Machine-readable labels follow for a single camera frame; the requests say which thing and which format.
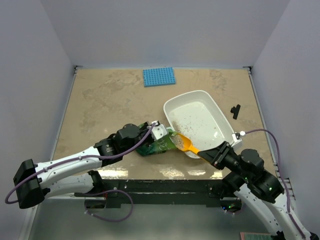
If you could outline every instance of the table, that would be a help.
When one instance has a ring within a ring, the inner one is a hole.
[[[174,69],[175,85],[144,87],[142,69],[79,69],[77,71],[54,159],[78,153],[121,129],[159,120],[169,126],[164,103],[179,94],[204,90],[218,104],[235,131],[263,128],[248,71],[245,69]],[[230,110],[241,109],[237,120]],[[265,133],[242,140],[243,149],[256,149],[265,168],[275,174]],[[202,159],[179,150],[141,157],[136,152],[99,169],[103,179],[222,179],[230,171],[217,170]]]

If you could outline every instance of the cable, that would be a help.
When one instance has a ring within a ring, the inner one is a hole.
[[[147,137],[150,135],[152,129],[154,128],[154,126],[156,125],[156,123],[153,123],[149,130],[146,132],[146,134],[143,136],[143,138],[136,144],[134,145],[133,147],[129,148],[128,150],[122,152],[122,153],[119,153],[117,155],[113,155],[113,156],[100,156],[100,155],[84,155],[84,156],[80,156],[81,159],[87,159],[87,158],[99,158],[99,159],[102,159],[102,160],[105,160],[105,159],[116,159],[116,158],[119,158],[119,157],[123,157],[124,155],[126,154],[129,154],[131,153],[132,151],[134,151],[137,147],[139,147],[146,139]],[[30,176],[26,177],[24,180],[22,180],[21,182],[19,182],[11,191],[9,191],[9,193],[7,194],[7,196],[5,197],[4,199],[4,202],[6,204],[15,204],[18,202],[18,200],[14,200],[14,201],[9,201],[9,198],[10,196],[24,183],[26,183],[27,181],[33,179],[34,177],[36,177],[37,175],[39,174],[42,174],[44,172],[47,172],[48,169],[53,169],[57,166],[60,166],[62,164],[66,164],[66,163],[69,163],[69,162],[73,162],[73,161],[77,161],[79,160],[80,158],[79,157],[74,157],[74,158],[70,158],[70,159],[67,159],[67,160],[63,160],[63,161],[60,161],[60,162],[57,162],[55,164],[52,164],[50,167],[48,168],[43,168],[41,169],[40,171],[37,171],[33,174],[31,174]]]
[[[296,229],[299,231],[299,233],[301,234],[303,239],[306,239],[306,235],[304,234],[304,232],[301,230],[301,228],[299,227],[299,225],[297,224],[296,220],[294,219],[294,217],[291,215],[291,207],[290,207],[290,193],[289,193],[289,189],[288,186],[283,178],[283,174],[282,174],[282,168],[281,168],[281,157],[280,157],[280,149],[279,149],[279,144],[278,141],[275,137],[275,135],[273,135],[272,132],[270,132],[267,129],[263,129],[263,128],[259,128],[259,129],[254,129],[254,130],[250,130],[250,131],[246,131],[245,134],[251,134],[254,132],[259,132],[259,131],[263,131],[266,132],[268,134],[271,135],[271,137],[274,140],[275,146],[276,146],[276,153],[278,155],[278,170],[279,170],[279,175],[280,175],[280,179],[283,182],[284,185],[284,189],[285,189],[285,193],[286,193],[286,210],[289,214],[289,217],[292,221],[292,223],[294,224],[294,226],[296,227]]]
[[[106,222],[112,222],[112,223],[118,223],[118,222],[122,222],[124,220],[126,220],[127,218],[130,217],[130,215],[132,214],[133,210],[134,210],[134,201],[132,200],[131,196],[126,193],[125,191],[122,191],[122,190],[118,190],[118,189],[113,189],[113,190],[108,190],[108,191],[103,191],[103,192],[100,192],[100,193],[94,193],[94,194],[84,194],[85,196],[90,196],[90,197],[94,197],[94,196],[98,196],[98,195],[101,195],[101,194],[107,194],[107,193],[115,193],[115,192],[118,192],[118,193],[122,193],[124,195],[126,195],[130,202],[131,202],[131,209],[129,211],[129,213],[120,218],[120,219],[109,219],[109,218],[105,218],[105,217],[102,217],[102,216],[98,216],[96,214],[93,214],[92,212],[90,212],[88,209],[87,209],[87,206],[84,205],[84,208],[85,208],[85,214],[89,214],[90,216],[94,217],[94,218],[97,218],[97,219],[100,219],[100,220],[103,220],[103,221],[106,221]]]

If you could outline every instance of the rectangular white container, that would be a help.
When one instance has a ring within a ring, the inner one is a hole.
[[[183,93],[166,101],[163,111],[170,126],[192,140],[200,151],[219,146],[227,141],[239,147],[241,140],[234,142],[233,128],[213,98],[203,90]],[[199,158],[186,152],[191,158]]]

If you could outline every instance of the blue grid mat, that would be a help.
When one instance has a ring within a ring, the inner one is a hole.
[[[176,84],[174,69],[172,67],[143,70],[145,87]]]

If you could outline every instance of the gray floor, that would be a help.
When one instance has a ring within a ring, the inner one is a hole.
[[[129,207],[99,214],[119,218]],[[240,232],[266,232],[248,208],[232,216],[200,205],[135,205],[132,216],[120,223],[84,212],[83,199],[46,200],[37,210],[29,240],[240,240]]]

